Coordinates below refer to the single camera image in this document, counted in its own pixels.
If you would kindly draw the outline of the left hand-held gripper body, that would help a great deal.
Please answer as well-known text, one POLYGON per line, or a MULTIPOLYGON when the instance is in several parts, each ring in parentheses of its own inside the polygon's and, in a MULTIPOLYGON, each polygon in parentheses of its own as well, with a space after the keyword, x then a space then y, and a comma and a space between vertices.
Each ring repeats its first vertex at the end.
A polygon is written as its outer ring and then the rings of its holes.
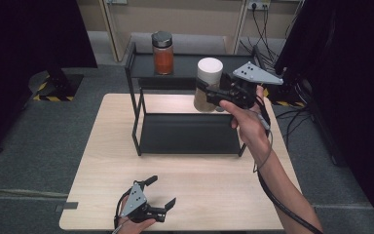
POLYGON ((167 211, 165 208, 154 208, 148 204, 144 194, 144 181, 135 181, 128 193, 128 200, 120 211, 120 217, 127 217, 133 222, 139 223, 147 219, 155 219, 164 222, 167 211))

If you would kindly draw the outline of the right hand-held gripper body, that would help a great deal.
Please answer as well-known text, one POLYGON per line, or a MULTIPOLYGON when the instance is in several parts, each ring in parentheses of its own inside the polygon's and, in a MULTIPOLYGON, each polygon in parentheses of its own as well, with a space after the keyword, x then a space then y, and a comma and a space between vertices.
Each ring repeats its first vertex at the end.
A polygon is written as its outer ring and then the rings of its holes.
POLYGON ((282 85, 283 80, 248 61, 227 75, 227 87, 218 96, 244 109, 251 108, 256 102, 257 85, 282 85))

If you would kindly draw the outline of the white-lidded glass spice jar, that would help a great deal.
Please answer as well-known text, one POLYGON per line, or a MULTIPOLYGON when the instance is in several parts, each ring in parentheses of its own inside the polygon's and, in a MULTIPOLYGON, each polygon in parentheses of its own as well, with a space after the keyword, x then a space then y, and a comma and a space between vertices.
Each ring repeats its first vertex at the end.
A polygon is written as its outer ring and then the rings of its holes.
MULTIPOLYGON (((202 58, 198 62, 197 80, 206 82, 212 88, 218 88, 223 71, 223 63, 217 58, 202 58)), ((194 106, 200 112, 212 112, 216 106, 206 101, 206 93, 196 88, 194 106)))

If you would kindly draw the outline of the black metal two-tier rack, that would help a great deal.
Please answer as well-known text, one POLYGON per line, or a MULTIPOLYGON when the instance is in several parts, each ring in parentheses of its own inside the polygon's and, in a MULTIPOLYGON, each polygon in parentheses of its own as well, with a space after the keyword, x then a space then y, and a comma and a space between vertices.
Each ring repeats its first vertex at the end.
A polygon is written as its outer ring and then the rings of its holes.
POLYGON ((236 154, 245 145, 230 127, 228 113, 200 112, 190 94, 196 89, 202 55, 174 57, 171 74, 156 73, 151 53, 131 44, 125 71, 130 89, 134 124, 132 139, 143 154, 236 154))

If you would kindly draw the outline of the black-lidded glass spice jar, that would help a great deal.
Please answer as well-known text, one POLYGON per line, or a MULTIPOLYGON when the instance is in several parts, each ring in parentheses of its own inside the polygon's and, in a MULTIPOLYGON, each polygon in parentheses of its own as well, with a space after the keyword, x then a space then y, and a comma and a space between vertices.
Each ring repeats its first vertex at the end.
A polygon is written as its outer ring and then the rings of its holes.
POLYGON ((158 74, 171 74, 173 71, 172 35, 167 31, 156 31, 151 35, 154 66, 158 74))

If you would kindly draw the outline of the person's left hand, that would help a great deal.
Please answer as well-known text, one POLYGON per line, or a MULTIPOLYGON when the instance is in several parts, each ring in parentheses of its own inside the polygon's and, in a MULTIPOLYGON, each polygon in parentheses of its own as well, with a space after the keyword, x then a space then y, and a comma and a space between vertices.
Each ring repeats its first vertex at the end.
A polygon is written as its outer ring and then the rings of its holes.
POLYGON ((136 223, 131 221, 127 217, 124 217, 119 221, 120 229, 118 230, 117 234, 140 234, 155 222, 155 219, 147 219, 142 222, 136 223))

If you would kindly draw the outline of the person's right hand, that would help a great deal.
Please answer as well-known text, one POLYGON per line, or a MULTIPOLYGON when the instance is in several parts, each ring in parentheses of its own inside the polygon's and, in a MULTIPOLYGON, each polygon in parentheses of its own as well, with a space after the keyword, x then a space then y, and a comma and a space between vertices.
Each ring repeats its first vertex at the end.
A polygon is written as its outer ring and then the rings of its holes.
POLYGON ((227 100, 221 100, 219 104, 233 115, 231 127, 239 129, 241 140, 247 146, 256 164, 260 165, 268 157, 271 146, 265 128, 258 118, 261 112, 259 105, 255 103, 249 109, 241 109, 227 100))

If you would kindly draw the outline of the black stand base striped tape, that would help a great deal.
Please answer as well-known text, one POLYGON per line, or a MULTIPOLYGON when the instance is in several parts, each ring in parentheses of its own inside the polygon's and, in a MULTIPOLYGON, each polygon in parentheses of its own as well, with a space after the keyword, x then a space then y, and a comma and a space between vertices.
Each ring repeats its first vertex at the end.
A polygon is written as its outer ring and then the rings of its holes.
POLYGON ((305 107, 306 102, 296 92, 295 87, 282 78, 262 84, 264 97, 273 105, 305 107))
POLYGON ((65 74, 61 78, 48 75, 38 87, 34 100, 72 101, 84 78, 83 74, 65 74))

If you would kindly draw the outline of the grey tape strip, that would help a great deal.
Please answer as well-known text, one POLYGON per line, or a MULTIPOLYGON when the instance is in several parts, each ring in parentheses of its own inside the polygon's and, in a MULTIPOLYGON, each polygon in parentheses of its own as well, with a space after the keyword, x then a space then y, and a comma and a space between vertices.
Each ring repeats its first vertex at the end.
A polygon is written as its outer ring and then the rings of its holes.
POLYGON ((78 208, 78 202, 65 202, 64 204, 56 205, 55 212, 61 213, 64 210, 76 210, 78 208))

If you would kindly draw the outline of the beige wooden partition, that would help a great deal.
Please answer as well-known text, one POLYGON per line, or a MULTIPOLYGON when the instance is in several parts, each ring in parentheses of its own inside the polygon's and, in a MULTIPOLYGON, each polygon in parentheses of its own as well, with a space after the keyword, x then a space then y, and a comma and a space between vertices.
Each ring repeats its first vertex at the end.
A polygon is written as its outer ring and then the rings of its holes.
POLYGON ((279 52, 304 0, 271 0, 251 11, 248 0, 75 0, 89 31, 96 60, 121 62, 129 43, 149 52, 149 35, 168 31, 178 53, 237 54, 241 43, 265 36, 279 52))

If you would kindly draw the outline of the dark curtain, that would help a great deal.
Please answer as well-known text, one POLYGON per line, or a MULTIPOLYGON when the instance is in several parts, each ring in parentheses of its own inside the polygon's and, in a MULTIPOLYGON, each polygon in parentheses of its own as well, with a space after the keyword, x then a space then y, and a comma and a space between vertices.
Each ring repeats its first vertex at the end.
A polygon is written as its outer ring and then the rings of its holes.
POLYGON ((33 75, 95 66, 77 0, 0 0, 0 139, 31 95, 33 75))
POLYGON ((275 65, 309 82, 333 145, 374 207, 374 0, 305 0, 275 65))

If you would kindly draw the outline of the white wall socket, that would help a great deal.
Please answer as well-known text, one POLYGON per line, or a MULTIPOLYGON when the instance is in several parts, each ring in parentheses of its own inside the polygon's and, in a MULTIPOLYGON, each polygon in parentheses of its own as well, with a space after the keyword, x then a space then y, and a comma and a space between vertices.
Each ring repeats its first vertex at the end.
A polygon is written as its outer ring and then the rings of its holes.
POLYGON ((251 11, 268 11, 271 0, 248 0, 247 8, 251 11))

